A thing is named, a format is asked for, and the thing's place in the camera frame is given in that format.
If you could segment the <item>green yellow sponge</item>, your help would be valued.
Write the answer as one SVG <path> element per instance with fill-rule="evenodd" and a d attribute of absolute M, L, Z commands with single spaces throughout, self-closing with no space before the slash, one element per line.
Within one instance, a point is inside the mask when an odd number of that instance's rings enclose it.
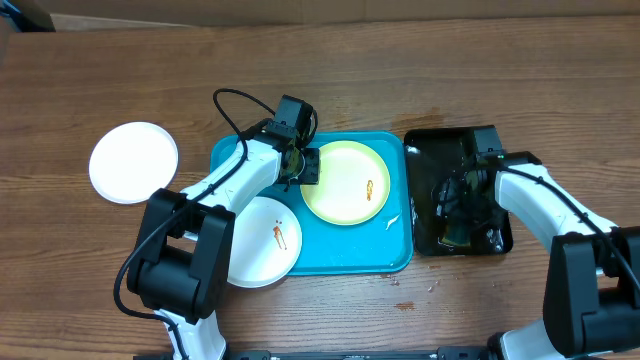
<path fill-rule="evenodd" d="M 470 247 L 470 232 L 462 224 L 446 222 L 442 234 L 439 236 L 439 243 L 449 247 Z"/>

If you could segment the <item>green rimmed plate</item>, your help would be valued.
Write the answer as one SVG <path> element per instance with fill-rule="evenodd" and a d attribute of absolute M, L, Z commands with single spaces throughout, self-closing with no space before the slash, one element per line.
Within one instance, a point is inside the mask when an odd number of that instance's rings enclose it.
<path fill-rule="evenodd" d="M 391 176 L 371 147 L 340 140 L 322 145 L 316 185 L 301 185 L 302 198 L 320 219 L 351 226 L 372 219 L 391 192 Z"/>

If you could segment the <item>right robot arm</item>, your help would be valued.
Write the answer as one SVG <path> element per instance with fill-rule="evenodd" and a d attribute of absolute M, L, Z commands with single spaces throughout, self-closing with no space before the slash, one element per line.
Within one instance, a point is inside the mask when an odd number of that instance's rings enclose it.
<path fill-rule="evenodd" d="M 541 319 L 496 334 L 496 359 L 595 359 L 639 346 L 639 230 L 578 202 L 492 127 L 465 129 L 461 165 L 435 187 L 436 216 L 470 237 L 512 214 L 549 253 Z"/>

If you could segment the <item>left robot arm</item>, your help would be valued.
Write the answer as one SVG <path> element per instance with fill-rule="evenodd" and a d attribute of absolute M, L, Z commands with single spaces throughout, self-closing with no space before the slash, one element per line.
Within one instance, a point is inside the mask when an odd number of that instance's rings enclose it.
<path fill-rule="evenodd" d="M 215 310 L 227 283 L 237 216 L 274 184 L 319 180 L 319 151 L 310 145 L 316 110 L 284 95 L 268 113 L 236 132 L 234 153 L 203 180 L 151 195 L 135 246 L 116 275 L 116 307 L 161 322 L 173 347 L 169 359 L 226 358 Z"/>

